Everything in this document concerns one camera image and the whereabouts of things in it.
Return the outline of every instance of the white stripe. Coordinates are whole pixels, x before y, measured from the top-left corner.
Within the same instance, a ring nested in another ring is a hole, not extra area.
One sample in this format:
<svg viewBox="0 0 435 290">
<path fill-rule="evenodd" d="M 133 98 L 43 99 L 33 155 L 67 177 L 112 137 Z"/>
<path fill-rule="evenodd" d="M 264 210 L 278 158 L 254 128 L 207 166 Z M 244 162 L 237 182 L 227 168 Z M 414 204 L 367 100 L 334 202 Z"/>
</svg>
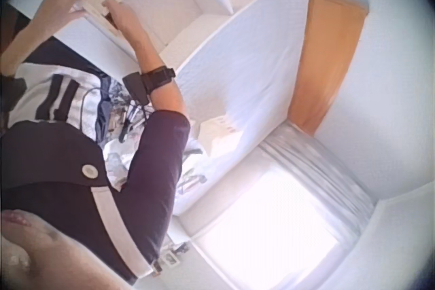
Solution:
<svg viewBox="0 0 435 290">
<path fill-rule="evenodd" d="M 91 191 L 105 229 L 124 263 L 137 278 L 152 273 L 151 265 L 131 238 L 110 189 L 107 186 L 91 187 Z"/>
</svg>

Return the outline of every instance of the black device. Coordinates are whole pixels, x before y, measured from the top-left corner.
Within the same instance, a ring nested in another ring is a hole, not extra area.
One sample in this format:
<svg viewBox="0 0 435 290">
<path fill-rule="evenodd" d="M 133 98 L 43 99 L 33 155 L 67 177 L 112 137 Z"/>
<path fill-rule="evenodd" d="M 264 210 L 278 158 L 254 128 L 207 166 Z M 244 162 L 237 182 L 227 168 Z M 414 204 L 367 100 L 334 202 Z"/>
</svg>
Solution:
<svg viewBox="0 0 435 290">
<path fill-rule="evenodd" d="M 155 89 L 171 83 L 175 77 L 172 68 L 166 66 L 158 67 L 149 73 L 140 74 L 139 72 L 131 73 L 122 79 L 128 93 L 132 99 L 141 106 L 150 103 L 148 96 Z"/>
</svg>

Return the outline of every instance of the jacket sleeve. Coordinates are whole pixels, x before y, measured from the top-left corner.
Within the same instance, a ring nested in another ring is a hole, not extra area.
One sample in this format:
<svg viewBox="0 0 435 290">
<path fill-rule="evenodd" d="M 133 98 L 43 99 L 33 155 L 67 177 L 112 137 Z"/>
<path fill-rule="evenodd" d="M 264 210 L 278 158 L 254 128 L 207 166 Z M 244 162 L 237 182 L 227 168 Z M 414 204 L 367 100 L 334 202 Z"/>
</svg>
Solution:
<svg viewBox="0 0 435 290">
<path fill-rule="evenodd" d="M 9 112 L 26 92 L 26 81 L 23 78 L 4 76 L 0 73 L 0 85 L 1 112 Z"/>
<path fill-rule="evenodd" d="M 151 114 L 121 192 L 113 191 L 133 240 L 151 263 L 171 219 L 190 123 L 174 111 Z"/>
</svg>

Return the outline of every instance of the hand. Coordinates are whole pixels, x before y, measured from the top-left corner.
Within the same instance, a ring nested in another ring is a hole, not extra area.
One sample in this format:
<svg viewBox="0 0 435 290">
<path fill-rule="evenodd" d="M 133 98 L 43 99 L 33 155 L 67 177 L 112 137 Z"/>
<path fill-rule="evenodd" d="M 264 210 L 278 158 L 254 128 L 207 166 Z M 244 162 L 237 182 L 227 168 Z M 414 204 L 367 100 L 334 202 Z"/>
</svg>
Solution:
<svg viewBox="0 0 435 290">
<path fill-rule="evenodd" d="M 34 33 L 45 41 L 72 20 L 83 17 L 84 10 L 71 11 L 78 0 L 43 0 L 29 24 Z"/>
<path fill-rule="evenodd" d="M 40 217 L 1 212 L 1 277 L 11 289 L 132 289 L 85 246 Z"/>
<path fill-rule="evenodd" d="M 102 5 L 109 10 L 116 28 L 121 31 L 133 48 L 149 41 L 148 34 L 130 6 L 118 3 L 116 0 L 104 0 Z"/>
</svg>

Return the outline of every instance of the wrist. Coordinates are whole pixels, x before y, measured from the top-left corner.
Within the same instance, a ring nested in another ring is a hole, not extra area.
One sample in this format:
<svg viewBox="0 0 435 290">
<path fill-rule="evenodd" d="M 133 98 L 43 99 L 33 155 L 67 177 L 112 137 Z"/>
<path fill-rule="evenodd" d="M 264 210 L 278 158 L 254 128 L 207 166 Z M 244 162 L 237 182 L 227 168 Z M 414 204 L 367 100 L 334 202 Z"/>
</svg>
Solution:
<svg viewBox="0 0 435 290">
<path fill-rule="evenodd" d="M 51 37 L 47 35 L 46 30 L 35 24 L 32 20 L 18 34 L 20 38 L 26 40 L 30 46 L 37 48 L 41 43 Z"/>
</svg>

